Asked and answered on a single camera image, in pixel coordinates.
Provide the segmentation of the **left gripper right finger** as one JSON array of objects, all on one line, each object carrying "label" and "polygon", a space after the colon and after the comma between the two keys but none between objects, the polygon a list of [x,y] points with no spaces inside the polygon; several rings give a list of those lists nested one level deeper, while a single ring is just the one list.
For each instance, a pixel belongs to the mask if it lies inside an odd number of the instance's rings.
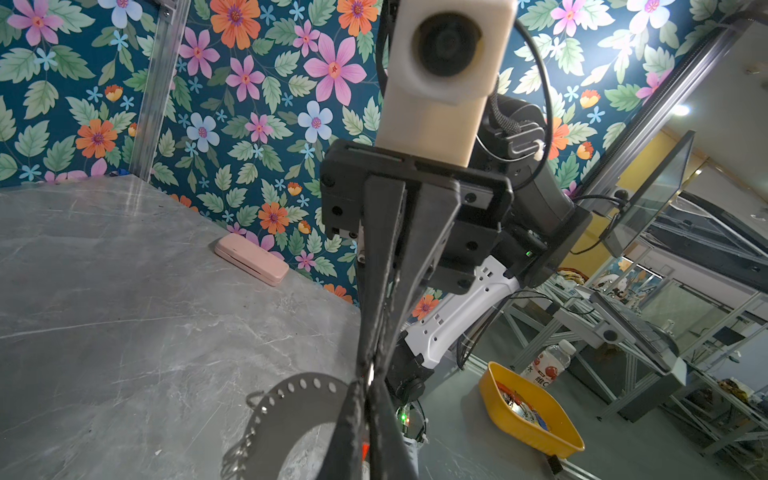
[{"label": "left gripper right finger", "polygon": [[367,420],[370,438],[370,478],[417,480],[386,385],[376,378],[368,389]]}]

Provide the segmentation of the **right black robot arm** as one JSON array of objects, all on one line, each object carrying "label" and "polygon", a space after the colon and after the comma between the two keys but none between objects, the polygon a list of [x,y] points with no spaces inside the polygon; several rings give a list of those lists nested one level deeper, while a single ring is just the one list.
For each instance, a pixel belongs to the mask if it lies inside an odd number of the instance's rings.
[{"label": "right black robot arm", "polygon": [[443,354],[494,304],[551,276],[590,215],[546,160],[554,125],[492,96],[470,163],[449,166],[338,140],[321,167],[331,238],[358,246],[358,363],[396,405],[415,401]]}]

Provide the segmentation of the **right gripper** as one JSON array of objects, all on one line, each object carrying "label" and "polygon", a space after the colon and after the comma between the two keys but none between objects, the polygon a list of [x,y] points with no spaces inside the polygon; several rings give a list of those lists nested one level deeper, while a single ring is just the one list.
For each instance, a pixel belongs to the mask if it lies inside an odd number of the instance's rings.
[{"label": "right gripper", "polygon": [[356,241],[361,256],[358,374],[384,379],[423,290],[469,291],[501,232],[512,188],[500,174],[345,140],[328,149],[320,184],[328,235]]}]

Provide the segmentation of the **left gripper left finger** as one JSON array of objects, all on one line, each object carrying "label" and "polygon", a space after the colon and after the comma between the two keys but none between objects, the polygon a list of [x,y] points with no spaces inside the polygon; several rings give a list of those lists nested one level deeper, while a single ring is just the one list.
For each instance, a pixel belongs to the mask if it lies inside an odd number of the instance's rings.
[{"label": "left gripper left finger", "polygon": [[353,381],[347,389],[317,480],[362,478],[365,399],[365,381]]}]

